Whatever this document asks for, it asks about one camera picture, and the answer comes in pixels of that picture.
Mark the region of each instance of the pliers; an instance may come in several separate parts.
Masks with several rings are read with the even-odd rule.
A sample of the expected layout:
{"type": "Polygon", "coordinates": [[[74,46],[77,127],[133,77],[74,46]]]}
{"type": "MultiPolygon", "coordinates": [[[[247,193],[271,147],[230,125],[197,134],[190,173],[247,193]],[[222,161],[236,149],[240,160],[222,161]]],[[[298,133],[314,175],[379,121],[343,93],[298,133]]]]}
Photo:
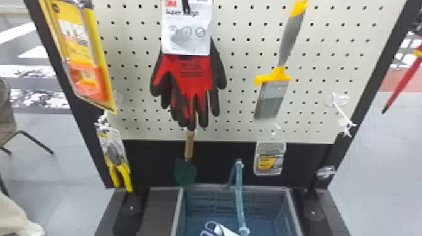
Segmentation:
{"type": "Polygon", "coordinates": [[[123,155],[119,154],[119,151],[116,148],[116,145],[111,142],[107,145],[107,152],[104,155],[105,163],[109,167],[110,177],[113,181],[113,184],[116,188],[120,187],[120,180],[117,175],[116,169],[119,170],[121,176],[124,180],[124,186],[128,192],[132,192],[132,183],[131,183],[131,170],[123,155]]]}

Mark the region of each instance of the plastic basket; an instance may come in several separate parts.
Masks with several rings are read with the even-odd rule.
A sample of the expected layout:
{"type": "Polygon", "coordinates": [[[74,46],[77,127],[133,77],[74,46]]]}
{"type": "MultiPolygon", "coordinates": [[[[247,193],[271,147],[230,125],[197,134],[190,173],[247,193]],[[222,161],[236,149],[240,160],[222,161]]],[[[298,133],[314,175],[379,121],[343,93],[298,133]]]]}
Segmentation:
{"type": "MultiPolygon", "coordinates": [[[[245,186],[246,225],[251,235],[302,236],[290,191],[287,188],[245,186]]],[[[208,221],[237,232],[235,188],[224,185],[194,185],[179,196],[171,236],[199,236],[208,221]]]]}

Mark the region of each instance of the black chair leg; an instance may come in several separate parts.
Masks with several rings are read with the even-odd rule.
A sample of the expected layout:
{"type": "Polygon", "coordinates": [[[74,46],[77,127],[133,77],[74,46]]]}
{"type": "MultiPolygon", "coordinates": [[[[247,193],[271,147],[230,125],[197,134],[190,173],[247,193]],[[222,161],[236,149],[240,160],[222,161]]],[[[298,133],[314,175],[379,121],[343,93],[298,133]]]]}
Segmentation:
{"type": "Polygon", "coordinates": [[[27,137],[28,139],[31,139],[33,142],[35,142],[36,144],[38,144],[41,148],[43,148],[45,151],[48,151],[50,154],[54,154],[53,150],[51,150],[50,148],[48,148],[46,145],[44,145],[42,142],[38,141],[37,139],[35,139],[34,137],[32,137],[30,134],[28,134],[26,131],[18,131],[19,134],[23,134],[25,135],[25,137],[27,137]]]}
{"type": "Polygon", "coordinates": [[[5,147],[0,147],[0,150],[4,151],[8,155],[12,155],[12,152],[10,150],[8,150],[7,148],[5,148],[5,147]]]}
{"type": "Polygon", "coordinates": [[[6,196],[9,196],[8,189],[6,188],[6,185],[1,179],[1,176],[0,176],[0,191],[3,192],[6,196]]]}

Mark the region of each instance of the white pegboard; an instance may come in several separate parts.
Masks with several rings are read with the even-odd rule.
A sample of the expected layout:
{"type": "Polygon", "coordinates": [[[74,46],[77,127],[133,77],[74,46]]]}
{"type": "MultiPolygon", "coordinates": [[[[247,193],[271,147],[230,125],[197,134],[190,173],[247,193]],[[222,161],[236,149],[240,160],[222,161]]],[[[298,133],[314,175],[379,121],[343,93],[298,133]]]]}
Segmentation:
{"type": "MultiPolygon", "coordinates": [[[[331,92],[347,94],[352,115],[405,0],[310,1],[287,62],[293,79],[277,123],[288,142],[333,143],[341,132],[336,110],[324,104],[331,92]]],[[[123,94],[112,125],[124,139],[182,140],[185,133],[149,92],[160,48],[159,0],[94,1],[102,45],[114,89],[123,94]]],[[[278,61],[293,0],[215,0],[210,28],[228,85],[220,91],[221,114],[210,114],[197,140],[256,141],[271,123],[253,121],[257,74],[278,61]]]]}

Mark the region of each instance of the work glove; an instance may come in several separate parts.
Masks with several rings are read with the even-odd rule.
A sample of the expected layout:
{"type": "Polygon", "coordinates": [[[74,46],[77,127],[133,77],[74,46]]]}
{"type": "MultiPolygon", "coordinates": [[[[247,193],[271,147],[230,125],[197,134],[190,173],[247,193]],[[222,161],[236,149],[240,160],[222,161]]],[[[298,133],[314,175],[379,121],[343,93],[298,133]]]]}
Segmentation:
{"type": "Polygon", "coordinates": [[[211,40],[208,56],[166,55],[160,52],[151,77],[151,94],[161,96],[161,106],[170,106],[180,127],[208,126],[208,97],[211,113],[220,115],[219,89],[227,85],[220,55],[211,40]]]}

